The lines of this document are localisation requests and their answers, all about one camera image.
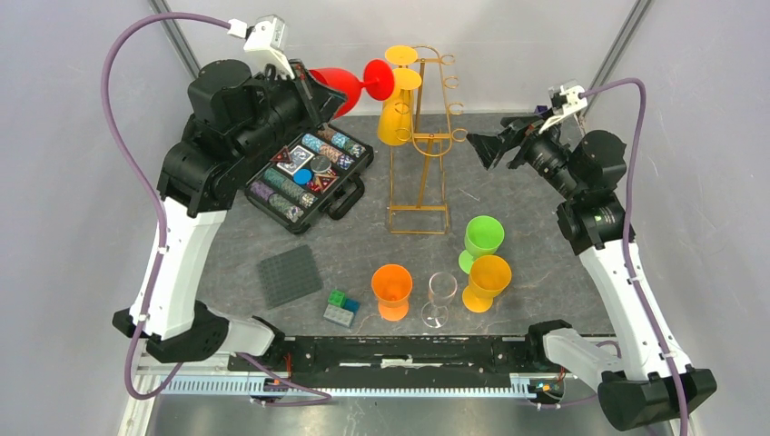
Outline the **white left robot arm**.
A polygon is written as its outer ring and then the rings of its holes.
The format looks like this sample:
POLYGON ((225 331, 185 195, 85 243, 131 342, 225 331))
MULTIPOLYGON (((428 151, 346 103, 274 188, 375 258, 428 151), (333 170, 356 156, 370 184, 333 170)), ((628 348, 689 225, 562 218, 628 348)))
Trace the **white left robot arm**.
POLYGON ((238 60, 206 65, 189 84, 192 107, 181 140, 163 159, 156 193, 165 217, 159 254, 134 305, 114 327, 138 334, 158 362, 199 362, 217 352, 245 352, 264 370, 285 358, 276 331, 259 318, 240 320, 198 297, 213 239, 237 193, 291 141, 329 122, 346 97, 298 60, 291 77, 260 73, 238 60))

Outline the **red plastic wine glass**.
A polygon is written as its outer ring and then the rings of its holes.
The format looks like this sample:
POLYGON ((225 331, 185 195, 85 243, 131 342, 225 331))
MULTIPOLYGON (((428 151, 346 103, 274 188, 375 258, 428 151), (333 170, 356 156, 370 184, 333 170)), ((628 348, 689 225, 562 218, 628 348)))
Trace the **red plastic wine glass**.
POLYGON ((366 91, 374 100, 387 100, 395 89, 395 77, 389 64, 381 59, 370 60, 363 70, 362 78, 348 70, 338 67, 311 69, 310 74, 321 84, 342 92, 346 102, 334 115, 340 118, 352 110, 366 91))

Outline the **orange plastic wine glass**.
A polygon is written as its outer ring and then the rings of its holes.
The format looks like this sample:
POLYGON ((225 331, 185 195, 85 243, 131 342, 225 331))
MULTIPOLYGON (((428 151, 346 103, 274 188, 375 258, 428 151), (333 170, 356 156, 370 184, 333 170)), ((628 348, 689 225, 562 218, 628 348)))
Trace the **orange plastic wine glass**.
POLYGON ((370 286, 383 319, 398 322, 408 314, 413 279, 405 267, 395 263, 381 266, 372 275, 370 286))

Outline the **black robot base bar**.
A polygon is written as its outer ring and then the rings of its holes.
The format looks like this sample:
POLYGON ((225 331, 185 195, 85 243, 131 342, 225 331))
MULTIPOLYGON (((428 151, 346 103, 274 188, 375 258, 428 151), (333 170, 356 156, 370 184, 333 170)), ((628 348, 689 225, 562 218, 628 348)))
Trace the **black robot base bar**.
POLYGON ((528 338, 500 335, 294 336, 257 361, 312 388, 504 388, 512 374, 565 373, 528 338))

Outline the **clear wine glass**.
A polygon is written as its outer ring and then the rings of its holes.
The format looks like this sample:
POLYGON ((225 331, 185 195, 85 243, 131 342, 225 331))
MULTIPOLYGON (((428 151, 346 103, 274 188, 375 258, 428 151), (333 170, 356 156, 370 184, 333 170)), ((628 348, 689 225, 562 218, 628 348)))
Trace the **clear wine glass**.
POLYGON ((449 306, 458 290, 455 276, 449 272, 435 272, 429 278, 428 300, 422 306, 421 319, 432 329, 443 327, 449 320, 449 306))

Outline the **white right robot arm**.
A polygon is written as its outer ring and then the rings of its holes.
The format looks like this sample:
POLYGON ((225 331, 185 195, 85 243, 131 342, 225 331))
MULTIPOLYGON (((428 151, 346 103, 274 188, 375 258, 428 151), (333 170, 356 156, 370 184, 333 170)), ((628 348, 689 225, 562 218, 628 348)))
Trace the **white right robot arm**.
POLYGON ((667 327, 646 281, 626 209, 616 196, 626 174, 625 143, 603 130, 576 146, 560 140, 553 126, 507 117, 499 134, 469 134, 486 169, 507 152, 508 168, 530 165, 562 197, 559 230, 601 296, 619 343, 619 355, 598 348, 567 322, 533 324, 527 333, 527 364, 546 371, 554 364, 576 375, 597 394, 608 422, 618 431, 685 420, 716 392, 708 369, 697 369, 667 327))

